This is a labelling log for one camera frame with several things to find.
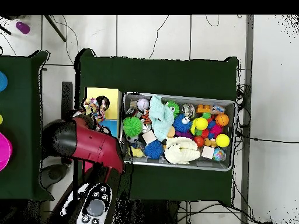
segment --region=light blue cloth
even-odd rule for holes
[[[161,96],[153,95],[149,102],[149,119],[152,121],[152,129],[160,142],[162,142],[171,129],[175,118],[172,110],[163,105]]]

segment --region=green spiky ball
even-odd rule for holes
[[[128,137],[136,137],[142,131],[142,122],[137,117],[126,117],[123,120],[123,129]]]
[[[177,104],[177,102],[168,101],[168,102],[166,102],[165,105],[168,106],[172,110],[173,116],[175,118],[180,114],[180,108],[179,108],[179,105]]]

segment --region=yellow ball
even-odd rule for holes
[[[195,127],[202,131],[208,127],[208,121],[205,118],[197,118],[195,119]]]
[[[216,144],[219,147],[227,147],[230,144],[230,138],[225,134],[220,134],[216,137]]]

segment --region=table leg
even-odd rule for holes
[[[61,37],[61,39],[64,42],[67,42],[67,39],[62,35],[62,33],[59,31],[59,29],[57,28],[56,24],[52,21],[52,19],[49,17],[49,15],[44,15],[44,17],[48,20],[48,22],[54,28],[54,30],[56,31],[56,33],[58,33],[58,35]]]

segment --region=table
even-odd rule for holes
[[[83,49],[76,57],[75,107],[85,87],[118,88],[209,99],[236,99],[238,60],[191,61],[95,57]],[[209,171],[126,165],[118,197],[143,200],[220,200],[231,205],[232,170]]]
[[[12,143],[9,164],[0,172],[0,199],[53,200],[39,184],[41,160],[40,68],[49,53],[29,57],[0,56],[8,86],[0,92],[2,132]]]

